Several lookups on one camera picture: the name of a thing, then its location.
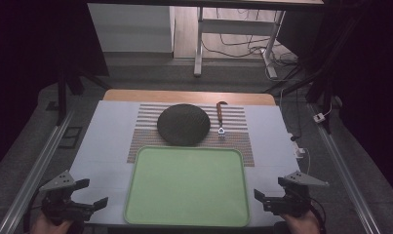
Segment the aluminium rail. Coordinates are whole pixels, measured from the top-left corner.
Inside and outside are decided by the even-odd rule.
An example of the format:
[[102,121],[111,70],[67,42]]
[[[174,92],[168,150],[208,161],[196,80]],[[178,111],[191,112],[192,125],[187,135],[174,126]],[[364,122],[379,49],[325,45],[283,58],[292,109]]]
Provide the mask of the aluminium rail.
[[[314,105],[307,104],[306,107],[312,119],[316,114]],[[321,123],[316,123],[313,119],[311,120],[311,123],[317,128],[320,138],[329,152],[338,176],[347,191],[348,197],[353,204],[354,210],[359,217],[366,234],[381,234],[380,227],[373,216],[373,212],[360,191],[354,176],[351,174],[351,171],[348,168],[334,137],[326,131]]]
[[37,186],[42,178],[42,175],[48,168],[52,157],[59,142],[63,137],[69,122],[74,115],[74,109],[70,108],[67,114],[63,117],[59,126],[53,127],[48,140],[44,144],[40,154],[38,155],[33,167],[31,168],[28,176],[23,182],[18,195],[15,197],[11,207],[6,212],[0,224],[0,234],[13,234],[18,227],[22,216],[27,209],[32,195],[37,190]]

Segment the dark round plate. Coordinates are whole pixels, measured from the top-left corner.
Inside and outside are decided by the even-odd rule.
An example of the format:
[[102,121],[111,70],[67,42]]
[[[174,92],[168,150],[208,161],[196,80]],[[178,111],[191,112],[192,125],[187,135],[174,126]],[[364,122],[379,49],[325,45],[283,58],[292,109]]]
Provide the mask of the dark round plate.
[[201,142],[209,133],[211,120],[200,107],[176,104],[165,109],[157,120],[162,139],[177,146],[191,146]]

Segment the green tray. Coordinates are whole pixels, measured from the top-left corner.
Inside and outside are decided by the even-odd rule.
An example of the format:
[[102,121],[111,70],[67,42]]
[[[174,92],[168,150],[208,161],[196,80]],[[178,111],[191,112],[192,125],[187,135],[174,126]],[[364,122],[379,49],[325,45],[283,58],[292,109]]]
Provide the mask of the green tray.
[[135,160],[124,217],[135,225],[248,225],[241,153],[229,148],[144,146]]

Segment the white desk frame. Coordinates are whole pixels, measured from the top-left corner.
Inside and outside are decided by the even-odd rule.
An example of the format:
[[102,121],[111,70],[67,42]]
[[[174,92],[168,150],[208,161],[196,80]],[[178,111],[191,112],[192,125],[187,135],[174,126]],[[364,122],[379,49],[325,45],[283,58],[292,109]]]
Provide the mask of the white desk frame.
[[271,60],[272,49],[280,30],[285,12],[275,11],[273,21],[239,20],[239,19],[205,19],[204,8],[197,8],[197,45],[195,51],[194,76],[200,77],[202,73],[203,35],[252,35],[265,36],[267,45],[259,48],[259,53],[265,63],[265,73],[270,78],[276,78],[277,73]]

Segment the person's left hand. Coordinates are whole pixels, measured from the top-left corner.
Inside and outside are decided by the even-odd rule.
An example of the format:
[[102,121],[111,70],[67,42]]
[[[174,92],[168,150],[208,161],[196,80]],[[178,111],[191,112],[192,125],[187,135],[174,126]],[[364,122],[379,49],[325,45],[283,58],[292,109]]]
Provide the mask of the person's left hand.
[[72,220],[65,220],[60,225],[54,225],[43,213],[41,213],[32,225],[30,234],[67,234],[72,223]]

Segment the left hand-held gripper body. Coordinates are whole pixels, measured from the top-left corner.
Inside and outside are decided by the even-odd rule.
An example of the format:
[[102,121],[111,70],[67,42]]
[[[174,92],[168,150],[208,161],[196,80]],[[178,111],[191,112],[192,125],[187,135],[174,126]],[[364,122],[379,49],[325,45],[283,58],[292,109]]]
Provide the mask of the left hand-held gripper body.
[[40,188],[40,191],[46,193],[41,210],[54,225],[60,225],[65,220],[84,222],[94,213],[93,205],[71,200],[72,193],[76,191],[76,181],[69,171],[64,171]]

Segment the striped placemat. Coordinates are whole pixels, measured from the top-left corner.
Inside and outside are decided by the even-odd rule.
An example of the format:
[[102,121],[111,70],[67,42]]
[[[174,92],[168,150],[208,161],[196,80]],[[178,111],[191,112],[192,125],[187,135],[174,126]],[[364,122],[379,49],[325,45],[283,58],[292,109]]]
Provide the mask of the striped placemat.
[[[133,163],[138,150],[145,145],[168,146],[157,131],[157,119],[160,114],[172,106],[171,103],[145,102],[139,106],[138,117],[133,132],[133,139],[128,153],[127,162]],[[253,167],[255,159],[249,136],[245,108],[238,105],[223,105],[222,124],[225,129],[225,138],[219,138],[219,128],[214,104],[199,104],[210,117],[211,129],[198,147],[232,148],[241,152],[245,167]]]

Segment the white cabinet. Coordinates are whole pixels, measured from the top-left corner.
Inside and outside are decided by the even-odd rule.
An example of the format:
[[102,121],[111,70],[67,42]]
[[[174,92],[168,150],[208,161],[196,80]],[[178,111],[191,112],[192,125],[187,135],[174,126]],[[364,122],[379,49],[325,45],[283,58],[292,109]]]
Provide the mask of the white cabinet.
[[171,53],[175,8],[89,3],[104,52]]

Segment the person's right hand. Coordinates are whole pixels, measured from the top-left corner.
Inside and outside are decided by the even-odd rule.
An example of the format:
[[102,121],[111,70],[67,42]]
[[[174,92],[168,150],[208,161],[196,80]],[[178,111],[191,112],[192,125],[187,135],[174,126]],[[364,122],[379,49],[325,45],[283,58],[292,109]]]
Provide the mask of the person's right hand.
[[281,218],[288,224],[292,234],[320,234],[320,225],[317,217],[310,211],[301,217],[282,214]]

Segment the white table cover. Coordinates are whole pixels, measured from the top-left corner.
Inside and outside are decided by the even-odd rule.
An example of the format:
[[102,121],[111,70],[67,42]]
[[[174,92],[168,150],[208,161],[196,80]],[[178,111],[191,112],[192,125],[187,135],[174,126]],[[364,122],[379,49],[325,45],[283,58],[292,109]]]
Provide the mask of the white table cover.
[[[102,101],[70,168],[76,179],[87,178],[90,185],[75,192],[77,202],[91,203],[108,198],[107,206],[96,212],[91,222],[108,226],[168,227],[169,225],[135,225],[125,220],[124,211],[135,162],[128,163],[128,153],[138,117],[144,102]],[[281,197],[283,188],[278,178],[297,171],[298,163],[276,106],[238,105],[245,108],[255,165],[245,167],[245,180],[250,207],[250,222],[244,227],[270,226],[277,216],[263,210],[254,190],[268,196]]]

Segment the black metal stand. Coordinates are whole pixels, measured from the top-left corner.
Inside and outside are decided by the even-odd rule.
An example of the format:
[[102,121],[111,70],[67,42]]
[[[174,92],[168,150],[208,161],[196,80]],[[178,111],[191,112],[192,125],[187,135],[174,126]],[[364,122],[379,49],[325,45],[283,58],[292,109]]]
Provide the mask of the black metal stand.
[[305,99],[315,103],[323,97],[323,118],[318,123],[328,134],[331,132],[334,62],[343,31],[344,26],[336,14],[285,12],[278,39],[298,55],[298,63],[285,81],[267,89],[273,96],[284,98],[309,85]]
[[59,93],[59,114],[57,120],[57,126],[60,126],[64,118],[66,117],[66,88],[69,88],[70,92],[76,96],[81,96],[85,88],[81,82],[81,78],[85,77],[88,80],[92,81],[99,87],[103,89],[110,90],[111,86],[106,84],[104,81],[99,79],[93,73],[87,71],[86,69],[82,68],[81,66],[77,65],[68,65],[65,66],[58,75],[58,93]]

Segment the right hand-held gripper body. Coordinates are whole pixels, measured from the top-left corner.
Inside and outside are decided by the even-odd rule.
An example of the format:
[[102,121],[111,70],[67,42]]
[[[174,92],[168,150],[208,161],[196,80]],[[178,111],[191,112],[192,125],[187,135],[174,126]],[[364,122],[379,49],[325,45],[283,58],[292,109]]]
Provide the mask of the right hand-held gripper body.
[[269,197],[272,199],[271,208],[265,209],[274,215],[291,215],[300,217],[307,213],[311,207],[311,198],[309,195],[310,186],[329,186],[326,181],[322,181],[311,175],[302,172],[294,172],[283,176],[291,181],[294,185],[292,188],[284,189],[283,197]]

